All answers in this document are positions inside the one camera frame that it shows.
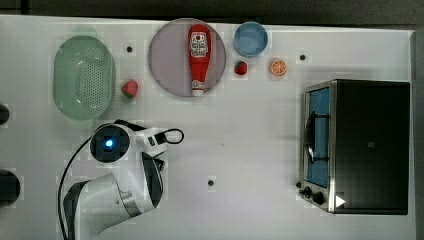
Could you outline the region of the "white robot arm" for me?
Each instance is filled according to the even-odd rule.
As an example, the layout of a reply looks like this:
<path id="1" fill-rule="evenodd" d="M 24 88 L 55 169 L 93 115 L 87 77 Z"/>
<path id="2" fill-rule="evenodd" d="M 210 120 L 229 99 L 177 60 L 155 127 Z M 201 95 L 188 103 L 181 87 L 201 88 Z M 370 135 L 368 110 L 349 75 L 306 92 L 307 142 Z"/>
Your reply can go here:
<path id="1" fill-rule="evenodd" d="M 115 121 L 88 139 L 89 155 L 109 173 L 78 182 L 59 210 L 65 240 L 94 240 L 106 229 L 158 207 L 163 191 L 159 155 L 167 151 L 159 128 Z"/>

